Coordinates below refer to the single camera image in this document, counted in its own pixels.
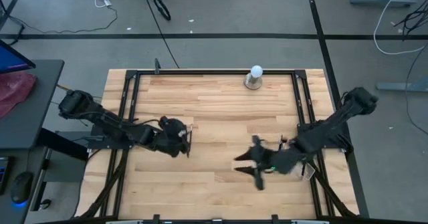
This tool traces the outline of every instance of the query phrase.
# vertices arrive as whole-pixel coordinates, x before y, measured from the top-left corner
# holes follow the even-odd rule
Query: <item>pink bag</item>
[[[35,83],[35,76],[24,71],[0,74],[0,118],[24,101]]]

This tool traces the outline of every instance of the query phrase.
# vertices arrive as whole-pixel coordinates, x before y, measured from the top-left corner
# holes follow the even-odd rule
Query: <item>wooden tabletop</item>
[[[110,70],[106,82],[102,105],[115,113],[125,72]],[[323,119],[333,112],[324,72],[306,73],[316,118]],[[300,93],[304,99],[301,86]],[[127,103],[125,116],[130,100]],[[304,111],[309,122],[305,105]],[[272,214],[280,219],[315,218],[310,184],[296,173],[264,175],[265,190],[258,191],[251,176],[233,171],[249,164],[233,158],[247,150],[251,135],[258,134],[269,142],[266,146],[276,148],[281,134],[289,138],[297,134],[291,77],[264,75],[260,89],[248,90],[243,76],[143,76],[135,118],[140,122],[162,115],[193,125],[190,158],[171,158],[134,147],[128,158],[120,219],[152,219],[154,214],[161,219],[271,219]],[[330,185],[357,213],[344,155],[324,150],[324,156]],[[102,150],[89,161],[77,215],[103,188],[109,158],[110,151]],[[325,198],[318,188],[326,214]]]

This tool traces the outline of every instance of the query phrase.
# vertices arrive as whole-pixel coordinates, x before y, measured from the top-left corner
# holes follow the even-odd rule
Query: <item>white ball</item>
[[[253,66],[251,68],[251,76],[253,76],[254,78],[258,78],[263,74],[263,68],[261,68],[260,66]]]

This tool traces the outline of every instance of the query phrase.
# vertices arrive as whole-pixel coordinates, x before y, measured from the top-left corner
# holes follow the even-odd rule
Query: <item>black floor stripe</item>
[[[9,6],[6,8],[7,12],[10,14],[13,11],[13,8],[15,7],[18,0],[12,0],[9,4]],[[4,14],[0,19],[0,30],[3,28],[7,20],[6,14]]]
[[[166,39],[318,39],[317,34],[293,33],[166,33]],[[0,39],[15,39],[0,34]],[[19,39],[162,39],[158,33],[132,34],[23,34]],[[373,35],[324,35],[325,40],[373,40]],[[377,40],[402,40],[400,35],[377,35]],[[428,35],[412,35],[407,40],[428,40]]]
[[[340,92],[339,92],[339,89],[337,86],[336,77],[334,76],[334,71],[333,71],[333,66],[332,66],[332,62],[330,59],[330,54],[328,53],[326,37],[324,35],[324,32],[322,31],[320,16],[319,16],[318,10],[316,8],[315,0],[309,0],[309,4],[310,4],[311,12],[312,12],[312,17],[314,19],[316,33],[318,35],[318,41],[319,41],[320,47],[321,47],[322,57],[324,59],[324,65],[325,65],[326,72],[327,72],[328,83],[330,84],[330,89],[332,91],[333,101],[334,101],[334,103],[338,103],[340,101]],[[344,124],[343,129],[344,129],[345,136],[350,140],[348,125],[346,123]],[[352,184],[354,187],[354,192],[355,192],[355,196],[356,196],[356,200],[358,203],[358,208],[359,208],[360,214],[362,217],[369,217],[368,209],[367,209],[367,203],[366,203],[366,199],[365,199],[364,192],[362,189],[361,179],[360,179],[358,168],[357,168],[357,165],[355,162],[354,153],[348,154],[346,160],[347,161],[353,160],[351,162],[348,161],[348,165],[350,167],[349,171],[351,173]]]

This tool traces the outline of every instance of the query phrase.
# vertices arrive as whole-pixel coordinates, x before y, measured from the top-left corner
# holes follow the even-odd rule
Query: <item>blue light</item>
[[[27,201],[24,201],[20,204],[14,203],[13,205],[15,205],[16,207],[22,208],[22,207],[26,206],[26,204],[27,204]]]

